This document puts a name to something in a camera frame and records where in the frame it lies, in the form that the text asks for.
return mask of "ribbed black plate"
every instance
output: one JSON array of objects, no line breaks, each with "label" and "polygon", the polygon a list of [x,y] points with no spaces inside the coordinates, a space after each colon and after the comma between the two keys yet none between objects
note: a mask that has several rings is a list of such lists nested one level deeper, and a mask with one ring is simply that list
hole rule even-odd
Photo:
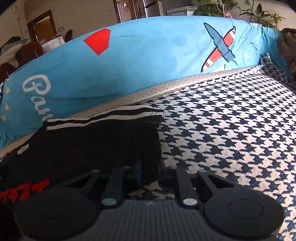
[{"label": "ribbed black plate", "polygon": [[[69,241],[230,241],[211,230],[196,210],[183,209],[175,200],[126,200],[104,210],[86,232]],[[266,241],[276,241],[272,237]]]}]

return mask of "wall switch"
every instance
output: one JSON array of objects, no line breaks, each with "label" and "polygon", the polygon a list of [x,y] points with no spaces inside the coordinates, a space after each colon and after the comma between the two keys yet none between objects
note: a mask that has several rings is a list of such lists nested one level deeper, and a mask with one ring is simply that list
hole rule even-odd
[{"label": "wall switch", "polygon": [[59,32],[63,32],[64,30],[65,30],[64,27],[60,27],[60,28],[58,29]]}]

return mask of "doorway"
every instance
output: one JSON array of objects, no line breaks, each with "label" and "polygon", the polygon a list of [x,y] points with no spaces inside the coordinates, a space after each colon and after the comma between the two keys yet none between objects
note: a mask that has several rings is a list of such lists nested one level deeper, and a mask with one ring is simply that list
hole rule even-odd
[{"label": "doorway", "polygon": [[122,23],[131,20],[130,10],[128,9],[128,0],[118,2],[117,8],[118,8],[120,20]]},{"label": "doorway", "polygon": [[27,24],[32,42],[45,44],[57,34],[52,11],[49,10]]}]

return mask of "wall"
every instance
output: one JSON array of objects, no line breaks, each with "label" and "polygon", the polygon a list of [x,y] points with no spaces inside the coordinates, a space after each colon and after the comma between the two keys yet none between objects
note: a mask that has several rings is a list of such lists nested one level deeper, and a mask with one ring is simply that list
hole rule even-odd
[{"label": "wall", "polygon": [[[237,0],[237,3],[241,9],[248,9],[248,6],[245,5],[244,0]],[[263,11],[273,10],[276,13],[279,13],[281,17],[285,18],[281,23],[278,24],[278,28],[280,30],[283,28],[296,28],[296,13],[288,5],[275,0],[254,0],[254,9],[256,9],[259,3],[261,3]],[[235,19],[250,19],[248,16],[239,16],[239,9],[235,9],[231,14]]]},{"label": "wall", "polygon": [[50,9],[57,33],[58,28],[65,29],[59,33],[63,36],[70,29],[76,38],[118,23],[112,0],[27,0],[24,3],[27,23]]},{"label": "wall", "polygon": [[[17,13],[14,13],[12,7],[9,7],[1,16],[0,16],[0,47],[5,44],[11,37],[23,35],[24,39],[30,39],[28,34],[28,28],[25,18],[25,12],[23,8],[23,2],[18,1],[17,3]],[[20,26],[17,18],[20,18],[20,25],[22,34],[20,31]]]}]

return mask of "dining table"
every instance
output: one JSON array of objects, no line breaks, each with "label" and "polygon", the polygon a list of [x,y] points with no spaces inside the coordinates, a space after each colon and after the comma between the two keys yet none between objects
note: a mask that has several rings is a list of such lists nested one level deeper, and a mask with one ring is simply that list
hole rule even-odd
[{"label": "dining table", "polygon": [[43,53],[47,53],[65,43],[65,40],[61,35],[52,38],[50,41],[42,45]]}]

